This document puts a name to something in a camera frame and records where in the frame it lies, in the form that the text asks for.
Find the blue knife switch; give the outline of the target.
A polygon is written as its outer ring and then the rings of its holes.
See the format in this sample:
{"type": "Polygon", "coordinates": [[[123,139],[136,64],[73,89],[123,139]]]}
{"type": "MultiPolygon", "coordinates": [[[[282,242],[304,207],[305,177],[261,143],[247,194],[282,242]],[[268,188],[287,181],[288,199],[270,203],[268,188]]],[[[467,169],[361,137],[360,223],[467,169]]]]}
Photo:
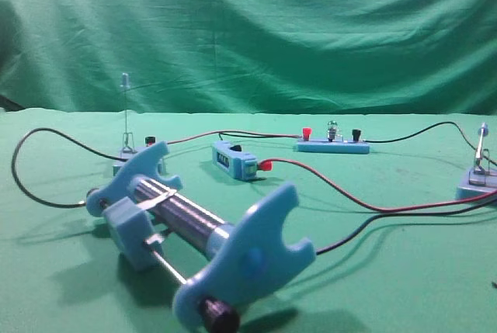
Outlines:
{"type": "Polygon", "coordinates": [[[115,161],[113,163],[113,176],[117,174],[117,172],[123,167],[124,163],[128,161],[130,158],[135,156],[138,152],[143,151],[145,148],[152,146],[157,142],[155,136],[146,136],[144,139],[144,145],[136,147],[134,143],[134,135],[133,132],[129,129],[129,121],[128,121],[128,100],[127,93],[130,91],[130,75],[126,72],[123,72],[121,75],[121,84],[120,84],[121,92],[123,94],[123,105],[124,105],[124,131],[122,135],[122,146],[120,148],[118,158],[119,161],[115,161]]]}
{"type": "Polygon", "coordinates": [[[487,136],[488,124],[483,123],[478,129],[473,165],[463,174],[456,188],[456,200],[496,206],[496,167],[491,167],[490,151],[483,146],[487,136]]]}

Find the blue battery holder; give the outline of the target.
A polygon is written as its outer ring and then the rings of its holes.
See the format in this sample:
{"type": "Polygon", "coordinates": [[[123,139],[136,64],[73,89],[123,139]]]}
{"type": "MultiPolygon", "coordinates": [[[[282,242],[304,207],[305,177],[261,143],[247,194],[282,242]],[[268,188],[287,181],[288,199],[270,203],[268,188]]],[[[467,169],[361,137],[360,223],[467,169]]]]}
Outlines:
{"type": "Polygon", "coordinates": [[[257,178],[256,156],[242,151],[239,144],[219,140],[214,142],[211,148],[213,164],[233,179],[247,182],[257,178]]]}

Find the blue sliding rheostat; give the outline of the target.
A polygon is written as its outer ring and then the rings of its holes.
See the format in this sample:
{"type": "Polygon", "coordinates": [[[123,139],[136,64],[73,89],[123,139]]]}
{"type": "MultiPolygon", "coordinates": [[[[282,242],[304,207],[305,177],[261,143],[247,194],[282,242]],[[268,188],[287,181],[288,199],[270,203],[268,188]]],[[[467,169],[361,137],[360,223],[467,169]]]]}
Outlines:
{"type": "Polygon", "coordinates": [[[87,211],[105,219],[120,253],[137,271],[155,265],[170,269],[155,221],[202,253],[207,265],[194,276],[177,278],[173,313],[191,331],[235,332],[237,307],[285,286],[315,260],[310,240],[283,242],[297,191],[284,184],[230,224],[183,196],[178,176],[160,175],[158,163],[168,151],[161,141],[128,159],[107,186],[88,193],[87,211]]]}

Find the green backdrop cloth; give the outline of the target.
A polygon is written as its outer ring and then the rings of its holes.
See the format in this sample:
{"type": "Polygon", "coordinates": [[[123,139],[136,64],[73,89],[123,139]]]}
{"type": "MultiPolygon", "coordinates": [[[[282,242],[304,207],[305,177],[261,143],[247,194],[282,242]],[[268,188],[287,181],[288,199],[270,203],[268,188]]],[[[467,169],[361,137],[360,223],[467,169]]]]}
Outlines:
{"type": "Polygon", "coordinates": [[[171,113],[496,112],[496,0],[1,0],[1,96],[171,113]]]}

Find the blue bulb holder board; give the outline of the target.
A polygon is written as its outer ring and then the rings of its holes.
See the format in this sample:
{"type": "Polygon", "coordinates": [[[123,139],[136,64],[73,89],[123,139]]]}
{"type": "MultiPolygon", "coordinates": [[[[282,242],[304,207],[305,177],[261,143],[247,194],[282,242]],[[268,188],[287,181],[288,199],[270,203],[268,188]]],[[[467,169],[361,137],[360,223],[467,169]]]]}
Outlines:
{"type": "Polygon", "coordinates": [[[313,137],[311,127],[302,128],[295,151],[326,154],[369,154],[370,144],[361,138],[361,129],[352,129],[350,137],[342,135],[336,121],[329,121],[325,137],[313,137]]]}

